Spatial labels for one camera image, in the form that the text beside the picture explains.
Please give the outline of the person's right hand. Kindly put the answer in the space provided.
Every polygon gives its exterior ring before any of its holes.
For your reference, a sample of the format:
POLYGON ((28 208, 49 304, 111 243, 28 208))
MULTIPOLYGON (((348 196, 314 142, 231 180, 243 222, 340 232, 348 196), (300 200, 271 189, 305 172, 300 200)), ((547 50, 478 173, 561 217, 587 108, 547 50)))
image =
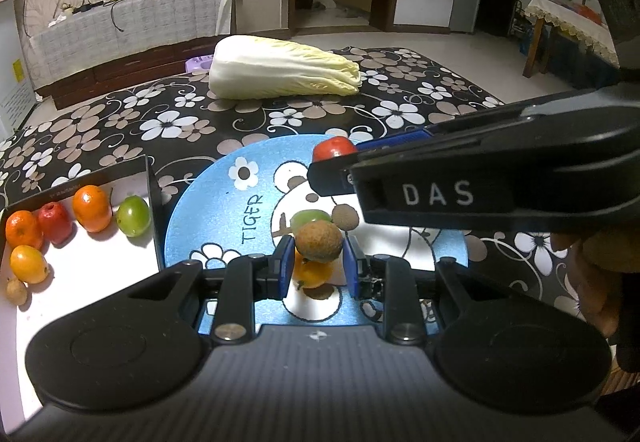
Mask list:
POLYGON ((580 313, 605 338, 610 338, 620 321, 618 275, 588 261, 578 237, 552 233, 550 238, 554 250, 567 250, 567 277, 577 294, 580 313))

